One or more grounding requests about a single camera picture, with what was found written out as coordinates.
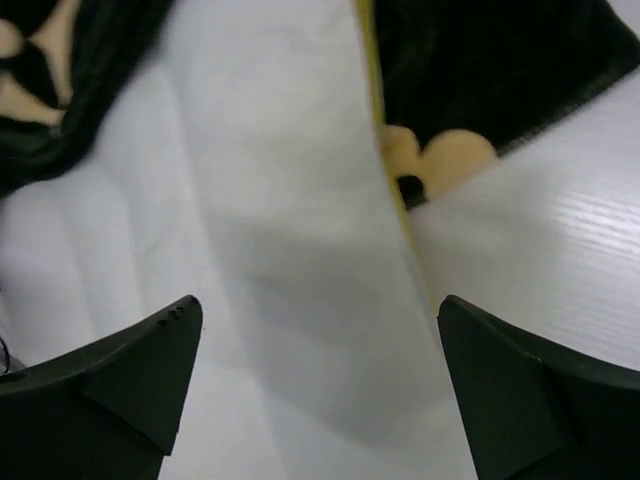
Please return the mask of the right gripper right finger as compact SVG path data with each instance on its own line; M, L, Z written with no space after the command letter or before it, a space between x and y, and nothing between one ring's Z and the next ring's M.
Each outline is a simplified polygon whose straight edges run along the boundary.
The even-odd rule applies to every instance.
M638 371L453 295L437 321L479 478L638 478Z

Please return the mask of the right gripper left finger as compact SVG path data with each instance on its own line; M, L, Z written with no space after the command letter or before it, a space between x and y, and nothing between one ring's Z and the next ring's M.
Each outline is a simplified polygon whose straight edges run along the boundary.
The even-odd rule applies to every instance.
M201 337L188 295L1 378L4 479L156 479L172 453Z

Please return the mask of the white pillow with yellow edge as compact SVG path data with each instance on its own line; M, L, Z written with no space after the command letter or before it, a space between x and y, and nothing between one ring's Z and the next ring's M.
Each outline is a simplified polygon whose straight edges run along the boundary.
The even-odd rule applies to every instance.
M365 1L180 1L88 156L2 202L26 364L200 300L163 478L474 477L374 65Z

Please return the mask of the black pillowcase with beige pattern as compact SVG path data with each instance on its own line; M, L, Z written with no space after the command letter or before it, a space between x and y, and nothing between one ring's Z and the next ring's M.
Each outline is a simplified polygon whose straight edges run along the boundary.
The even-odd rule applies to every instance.
M5 1L1 5L1 193L60 177L100 125L175 1ZM229 119L192 90L224 139L259 132L264 189L242 174L234 201L292 207L329 197L354 99L350 71L383 122L424 149L472 133L503 154L639 65L638 37L606 1L197 1L186 31L204 44Z

